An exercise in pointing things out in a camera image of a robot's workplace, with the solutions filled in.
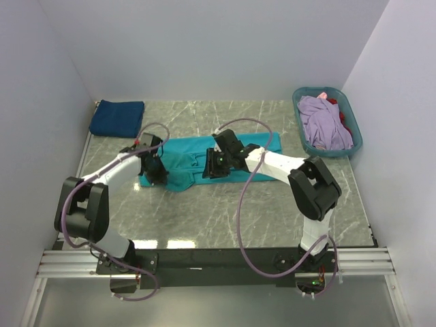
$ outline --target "navy cloth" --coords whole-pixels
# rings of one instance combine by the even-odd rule
[[[269,133],[239,134],[238,139],[245,145],[249,143],[264,146],[270,136]],[[269,151],[281,153],[280,135],[274,133]],[[165,188],[173,192],[181,192],[194,184],[212,183],[243,183],[249,173],[243,170],[234,170],[223,178],[203,178],[203,170],[206,165],[206,149],[213,148],[215,140],[212,136],[200,136],[194,138],[171,138],[163,146],[164,153],[161,157],[165,169],[169,172],[168,184]],[[253,181],[273,181],[274,178],[256,174]],[[144,175],[139,177],[141,186],[149,187],[150,183]]]
[[[101,100],[89,125],[97,136],[135,138],[141,128],[144,102],[109,102]]]

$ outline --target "pile of clothes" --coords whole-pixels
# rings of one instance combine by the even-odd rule
[[[353,147],[351,130],[345,125],[345,116],[335,99],[325,92],[317,97],[304,96],[298,110],[306,140],[321,150],[347,150]]]

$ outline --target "teal towel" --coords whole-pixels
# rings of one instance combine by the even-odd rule
[[[259,144],[264,146],[269,138],[269,133],[239,134],[238,139],[244,144]],[[269,151],[281,153],[280,136],[274,133],[272,142],[268,147]],[[215,140],[212,136],[201,136],[195,138],[172,138],[163,147],[164,154],[161,157],[168,175],[166,189],[174,192],[181,192],[190,188],[193,184],[212,183],[241,183],[248,179],[249,173],[242,170],[234,170],[223,178],[203,178],[203,170],[206,165],[206,149],[213,148]],[[274,179],[256,174],[253,181],[273,181]],[[140,176],[141,186],[150,186],[145,176]]]

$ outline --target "marble table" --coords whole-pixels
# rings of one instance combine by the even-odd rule
[[[146,102],[143,124],[167,125],[172,138],[210,135],[220,124],[253,117],[280,133],[283,154],[307,157],[289,101]],[[252,122],[235,123],[236,133],[264,131]],[[158,127],[149,132],[164,138]],[[91,136],[82,175],[112,160],[131,139]],[[331,234],[342,247],[373,246],[371,229],[348,158],[325,159],[343,195],[330,220]],[[110,199],[110,226],[139,248],[237,247],[235,212],[242,183],[197,185],[181,193],[141,187],[127,181]],[[302,215],[289,186],[279,181],[252,183],[243,203],[241,225],[247,247],[292,247],[302,235]]]

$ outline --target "dark blue folded cloth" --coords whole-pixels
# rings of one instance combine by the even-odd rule
[[[109,102],[101,100],[89,125],[98,136],[135,138],[141,128],[144,102]]]

